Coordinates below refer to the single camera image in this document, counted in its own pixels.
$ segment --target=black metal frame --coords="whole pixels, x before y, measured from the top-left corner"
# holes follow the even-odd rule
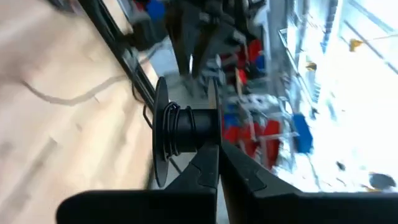
[[[231,223],[397,223],[397,194],[305,193],[228,142],[205,144],[165,190],[88,191],[57,223],[216,223],[221,176]]]
[[[134,63],[132,60],[137,60],[132,55],[132,46],[123,38],[123,33],[113,20],[103,0],[79,0],[79,3],[111,49],[145,104],[153,111],[155,88],[148,80],[139,63],[137,63],[136,67],[132,68],[132,64]]]

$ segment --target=metal rod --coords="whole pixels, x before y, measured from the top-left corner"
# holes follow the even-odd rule
[[[292,65],[292,68],[293,68],[296,76],[298,77],[299,84],[300,84],[301,88],[304,90],[304,95],[305,95],[305,97],[306,97],[306,99],[308,101],[308,104],[312,108],[315,108],[315,105],[314,105],[314,103],[313,103],[313,101],[311,99],[311,96],[310,96],[310,91],[308,90],[308,87],[307,87],[307,85],[304,82],[303,76],[301,76],[301,74],[299,73],[299,69],[297,68],[297,66],[296,66],[296,64],[294,62],[294,58],[293,58],[292,54],[290,53],[289,49],[287,48],[287,42],[285,41],[282,32],[286,32],[286,29],[278,30],[278,35],[279,35],[280,40],[282,41],[282,44],[285,47],[286,54],[287,54],[287,57],[289,58],[290,64]]]
[[[270,35],[269,35],[269,23],[268,23],[268,12],[266,12],[266,19],[264,21],[264,28],[263,28],[263,39],[265,39],[265,65],[266,65],[266,72],[267,72],[267,77],[270,80],[269,82],[267,82],[267,91],[268,93],[270,93],[271,89],[272,89],[272,83],[271,80],[273,77],[271,77],[272,75],[272,54],[271,54],[271,39],[270,39]]]
[[[283,86],[282,85],[282,80],[280,79],[280,77],[278,77],[278,80],[277,80],[277,90],[278,89],[281,89],[281,86]],[[278,93],[278,91],[276,91],[276,94],[278,95],[278,98],[277,98],[277,100],[278,100],[278,105],[279,105],[279,109],[280,109],[280,112],[281,112],[281,116],[282,116],[282,122],[281,123],[283,123],[283,125],[285,124],[285,122],[284,121],[286,121],[287,122],[287,124],[289,125],[289,130],[294,130],[293,132],[292,132],[292,135],[291,136],[287,136],[286,137],[286,139],[288,140],[288,144],[289,144],[289,149],[290,149],[290,162],[289,162],[289,168],[290,168],[290,170],[293,170],[293,167],[294,167],[294,164],[295,164],[295,148],[294,148],[294,141],[293,141],[293,138],[294,137],[296,137],[296,136],[294,136],[293,135],[293,133],[294,134],[297,134],[297,132],[296,132],[296,127],[295,127],[295,125],[294,125],[294,123],[293,123],[293,121],[292,121],[292,119],[291,118],[288,118],[288,116],[290,116],[287,112],[286,112],[286,109],[285,109],[285,106],[284,106],[284,104],[283,104],[283,98],[285,98],[284,96],[280,96],[279,95],[279,93]]]
[[[279,138],[293,138],[297,137],[299,134],[297,132],[291,133],[282,133],[282,134],[270,134],[267,136],[258,136],[259,139],[271,140],[271,139],[279,139]]]

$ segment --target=black wire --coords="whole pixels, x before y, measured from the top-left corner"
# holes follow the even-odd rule
[[[144,119],[147,121],[148,126],[152,129],[152,124],[149,121],[149,118],[147,116],[147,105],[144,105],[144,109],[142,110],[142,115],[144,116]]]
[[[167,106],[164,108],[163,112],[163,135],[164,135],[164,151],[165,151],[165,159],[168,159],[168,157],[171,157],[173,152],[171,151],[171,143],[170,143],[170,126],[169,126],[169,119],[170,119],[170,112],[171,112],[171,107],[173,107],[173,102],[170,102],[167,104]]]
[[[149,60],[155,55],[156,51],[159,50],[163,46],[164,46],[163,43],[161,43],[158,46],[156,46],[155,49],[151,53],[149,53],[146,58],[140,60],[139,63],[142,64],[142,63],[149,62]],[[137,97],[136,88],[134,87],[134,80],[133,79],[131,79],[131,85],[132,85],[132,95],[133,95],[134,99],[137,100],[138,102],[144,104],[144,108],[142,109],[142,115],[144,116],[144,119],[147,122],[148,126],[152,129],[152,123],[149,121],[149,118],[148,118],[147,113],[146,113],[147,105],[145,104],[145,102],[143,102],[141,99],[139,99]],[[174,120],[174,126],[173,126],[173,129],[176,130],[177,125],[178,125],[178,114],[180,112],[180,106],[177,105],[176,103],[171,102],[165,108],[164,121],[165,121],[165,115],[168,113],[168,116],[167,116],[167,129],[168,130],[167,131],[169,133],[174,133],[174,132],[170,131],[170,126],[168,125],[169,122],[170,122],[169,113],[171,112],[171,110],[176,110],[176,119]],[[192,115],[191,119],[192,119],[191,123],[193,123],[193,125],[195,125],[195,121],[193,120],[193,115]],[[170,138],[173,139],[174,147],[172,147],[172,141],[169,141],[169,155],[170,155],[170,157],[168,159],[169,159],[170,163],[174,166],[174,169],[178,172],[178,174],[181,174],[182,173],[181,169],[179,168],[177,163],[174,161],[174,159],[171,157],[172,154],[175,154],[176,156],[180,154],[178,152],[178,150],[177,150],[176,137],[177,136],[175,134],[173,136],[170,136]]]
[[[147,117],[146,111],[147,111],[147,105],[144,105],[144,109],[142,110],[142,115],[144,116],[145,120],[147,121],[148,126],[152,129],[152,124],[150,123],[149,118]],[[174,161],[174,159],[173,159],[172,157],[170,157],[170,158],[169,158],[169,161],[170,161],[171,164],[174,166],[174,169],[178,172],[178,174],[181,174],[182,171],[181,171],[181,169],[179,168],[179,166],[177,165],[177,163]]]
[[[175,168],[175,170],[178,172],[178,174],[181,174],[182,171],[181,171],[181,169],[179,168],[179,166],[177,165],[177,163],[174,161],[173,158],[170,158],[170,162],[172,163],[172,165],[174,166],[174,168]]]

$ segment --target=black cable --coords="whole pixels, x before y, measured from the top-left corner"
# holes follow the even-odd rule
[[[147,105],[144,105],[144,109],[142,110],[142,115],[144,116],[144,119],[147,121],[148,126],[152,129],[152,124],[149,121],[149,118],[147,117]]]
[[[179,166],[177,165],[177,163],[174,161],[173,158],[170,158],[170,162],[172,163],[172,165],[174,166],[174,168],[175,168],[175,170],[178,172],[178,174],[181,174],[182,171],[181,171],[181,169],[179,168]]]
[[[175,112],[175,115],[180,113],[180,106],[175,102],[168,103],[163,113],[163,130],[164,130],[163,135],[167,136],[167,138],[165,138],[165,144],[164,144],[167,157],[171,157],[172,155],[178,156],[180,154],[176,145],[177,137],[175,131],[178,128],[176,122],[178,118],[175,116],[173,125],[170,125],[171,122],[170,117],[172,111]]]
[[[134,87],[134,80],[133,80],[133,79],[130,79],[130,80],[131,80],[132,96],[133,96],[134,99],[137,100],[138,102],[145,104],[145,102],[142,101],[141,99],[139,99],[139,98],[137,97],[137,95],[136,95],[136,87]]]
[[[178,120],[180,119],[180,106],[176,106],[176,110],[175,110],[175,118],[174,118],[174,125],[173,128],[174,130],[176,130],[178,128]],[[174,155],[179,156],[180,152],[177,150],[177,135],[175,134],[175,131],[173,132],[174,134],[172,135],[173,137],[173,150],[174,150]]]
[[[166,108],[168,108],[168,111],[170,112],[170,111],[171,111],[170,109],[172,109],[172,107],[175,106],[175,105],[177,105],[177,104],[174,103],[174,102],[170,102],[170,103],[166,106]],[[149,118],[148,118],[147,115],[146,115],[146,111],[147,111],[147,105],[144,105],[144,109],[142,110],[142,115],[144,115],[144,118],[145,118],[145,120],[147,121],[148,126],[152,129],[152,124],[150,123]],[[176,122],[174,121],[174,128],[177,127],[177,124],[178,124],[178,123],[176,123]],[[177,165],[177,163],[174,161],[174,159],[171,157],[171,155],[172,155],[174,152],[177,152],[177,154],[179,154],[178,151],[177,151],[177,145],[175,144],[175,142],[176,142],[176,141],[174,141],[174,147],[170,147],[170,148],[169,148],[169,153],[171,153],[171,154],[169,154],[170,157],[169,157],[169,158],[166,158],[166,159],[169,159],[170,163],[174,166],[174,169],[178,172],[178,174],[181,174],[181,173],[182,173],[181,169],[179,168],[179,166]]]

